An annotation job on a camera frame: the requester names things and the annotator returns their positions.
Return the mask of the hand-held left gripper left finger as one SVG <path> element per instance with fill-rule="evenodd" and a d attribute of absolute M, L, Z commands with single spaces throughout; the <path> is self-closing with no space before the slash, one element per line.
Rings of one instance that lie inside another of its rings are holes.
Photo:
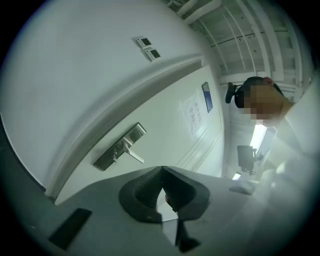
<path fill-rule="evenodd" d="M 155 167 L 124 184 L 119 191 L 120 205 L 138 222 L 162 222 L 162 215 L 157 212 L 157 200 L 163 189 L 162 170 L 161 166 Z"/>

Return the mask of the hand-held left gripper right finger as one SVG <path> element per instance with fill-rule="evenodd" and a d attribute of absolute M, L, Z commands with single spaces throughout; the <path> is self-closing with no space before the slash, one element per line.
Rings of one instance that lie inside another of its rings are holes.
<path fill-rule="evenodd" d="M 168 166 L 162 168 L 162 188 L 182 221 L 199 219 L 209 206 L 210 191 L 205 185 Z"/>

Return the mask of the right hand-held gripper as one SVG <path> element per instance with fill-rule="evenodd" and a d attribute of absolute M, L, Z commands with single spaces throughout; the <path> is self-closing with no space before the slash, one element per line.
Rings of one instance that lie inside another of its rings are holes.
<path fill-rule="evenodd" d="M 238 157 L 238 166 L 241 168 L 241 171 L 244 173 L 249 173 L 250 175 L 255 175 L 254 163 L 261 161 L 263 155 L 257 155 L 257 149 L 252 146 L 247 145 L 238 145 L 237 146 L 237 157 Z"/>

